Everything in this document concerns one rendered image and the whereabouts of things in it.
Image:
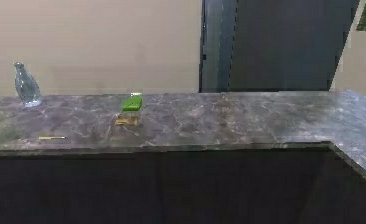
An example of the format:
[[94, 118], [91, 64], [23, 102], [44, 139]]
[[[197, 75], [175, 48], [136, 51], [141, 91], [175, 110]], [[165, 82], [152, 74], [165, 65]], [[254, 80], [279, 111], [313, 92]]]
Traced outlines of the dark marble top counter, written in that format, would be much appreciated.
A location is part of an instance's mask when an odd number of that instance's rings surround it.
[[366, 224], [366, 96], [122, 101], [0, 97], [0, 224]]

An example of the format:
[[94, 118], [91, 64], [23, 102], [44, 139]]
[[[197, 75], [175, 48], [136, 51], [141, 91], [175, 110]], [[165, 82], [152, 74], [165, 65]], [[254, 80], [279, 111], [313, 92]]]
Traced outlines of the green dish sponge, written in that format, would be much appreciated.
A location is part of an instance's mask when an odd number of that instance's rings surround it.
[[139, 111], [143, 104], [143, 98], [141, 93], [131, 93], [128, 98], [126, 98], [121, 109], [123, 111]]

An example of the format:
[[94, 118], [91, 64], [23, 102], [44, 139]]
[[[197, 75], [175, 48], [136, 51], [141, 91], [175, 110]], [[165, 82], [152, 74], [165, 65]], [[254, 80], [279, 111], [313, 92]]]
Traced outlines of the yellow flat block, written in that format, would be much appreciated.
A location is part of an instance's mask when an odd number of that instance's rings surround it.
[[115, 119], [115, 124], [119, 125], [136, 125], [138, 123], [138, 117], [136, 115], [120, 114]]

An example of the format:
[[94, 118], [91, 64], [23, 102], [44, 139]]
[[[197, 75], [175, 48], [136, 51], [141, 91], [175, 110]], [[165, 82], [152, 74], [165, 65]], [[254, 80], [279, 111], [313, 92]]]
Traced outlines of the tall black fridge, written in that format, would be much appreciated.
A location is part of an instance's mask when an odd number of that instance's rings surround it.
[[199, 91], [328, 91], [361, 0], [201, 0]]

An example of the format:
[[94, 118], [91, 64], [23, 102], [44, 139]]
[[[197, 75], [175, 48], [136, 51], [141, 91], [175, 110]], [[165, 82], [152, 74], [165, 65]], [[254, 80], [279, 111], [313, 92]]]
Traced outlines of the clear glass bottle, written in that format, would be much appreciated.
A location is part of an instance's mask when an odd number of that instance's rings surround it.
[[15, 89], [25, 107], [35, 107], [42, 103], [40, 88], [34, 77], [22, 62], [14, 62]]

